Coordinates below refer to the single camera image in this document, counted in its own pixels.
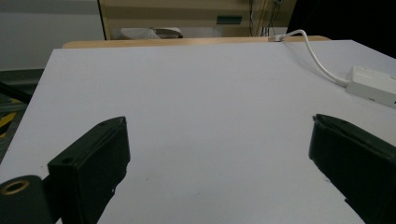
electrical outlet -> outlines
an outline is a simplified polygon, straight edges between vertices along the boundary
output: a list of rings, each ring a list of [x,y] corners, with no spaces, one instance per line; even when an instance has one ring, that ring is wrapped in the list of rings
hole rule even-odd
[[[346,86],[347,92],[396,108],[396,75],[355,65],[346,78],[350,81]]]

black object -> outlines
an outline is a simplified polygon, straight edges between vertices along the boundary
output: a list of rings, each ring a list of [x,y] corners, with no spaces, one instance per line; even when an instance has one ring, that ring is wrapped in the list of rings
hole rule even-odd
[[[11,98],[17,99],[26,104],[30,103],[32,95],[24,91],[17,90],[13,87],[8,86],[6,83],[0,82],[0,93],[3,93]]]
[[[50,161],[44,180],[26,175],[0,185],[0,223],[96,223],[129,161],[125,117],[103,121]]]
[[[309,158],[364,222],[396,223],[396,147],[342,119],[314,120]]]
[[[217,25],[240,25],[242,22],[242,16],[228,16],[228,15],[221,15],[218,16]]]
[[[303,29],[308,35],[352,39],[396,58],[394,21],[393,1],[297,0],[287,32]]]

floor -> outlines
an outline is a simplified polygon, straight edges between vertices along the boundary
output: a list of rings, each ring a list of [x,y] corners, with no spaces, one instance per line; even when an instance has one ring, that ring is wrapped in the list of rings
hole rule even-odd
[[[205,37],[222,37],[229,36],[230,30],[223,30],[221,27],[177,27],[184,38],[205,38]],[[283,35],[287,31],[287,27],[274,27],[270,30],[270,35]],[[248,28],[246,30],[234,31],[235,36],[248,36]],[[155,35],[154,29],[150,28],[126,28],[112,31],[112,39],[150,39]]]
[[[17,70],[0,72],[0,81],[8,86],[29,94],[35,92],[35,88],[44,69]],[[18,130],[20,122],[26,110],[26,104],[14,104],[15,100],[8,95],[0,93],[0,164],[5,157],[8,147]]]

white tabletop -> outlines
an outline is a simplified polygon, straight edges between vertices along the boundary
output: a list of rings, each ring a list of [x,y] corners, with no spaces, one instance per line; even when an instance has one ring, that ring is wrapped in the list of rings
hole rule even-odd
[[[311,45],[339,77],[396,71],[351,40]],[[396,110],[333,84],[305,43],[55,49],[0,182],[47,176],[91,127],[125,116],[132,158],[99,223],[363,223],[308,158],[316,114],[396,146]]]

white wall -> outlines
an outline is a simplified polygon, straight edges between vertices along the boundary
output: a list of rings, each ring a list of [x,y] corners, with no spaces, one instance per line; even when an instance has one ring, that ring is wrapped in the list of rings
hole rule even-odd
[[[44,68],[64,43],[100,39],[96,0],[0,0],[0,71]]]

